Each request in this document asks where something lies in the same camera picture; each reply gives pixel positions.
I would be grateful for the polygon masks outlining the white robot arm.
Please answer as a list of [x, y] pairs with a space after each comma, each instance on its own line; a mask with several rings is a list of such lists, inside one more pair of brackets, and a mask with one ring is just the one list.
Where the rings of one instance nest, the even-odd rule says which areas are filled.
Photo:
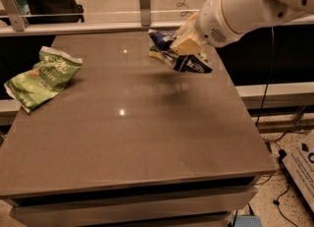
[[246, 33], [274, 27], [314, 13], [314, 0], [207, 0], [175, 32], [171, 49], [196, 54], [210, 44], [224, 47]]

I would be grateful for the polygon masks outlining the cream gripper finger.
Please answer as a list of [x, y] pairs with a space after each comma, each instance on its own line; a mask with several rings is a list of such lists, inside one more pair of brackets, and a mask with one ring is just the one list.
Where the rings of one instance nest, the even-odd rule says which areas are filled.
[[180, 38], [194, 31], [197, 13], [194, 13], [187, 21], [175, 32], [175, 38]]
[[170, 48], [178, 55], [193, 55], [204, 51], [207, 41], [203, 39], [195, 30], [175, 32], [175, 40]]

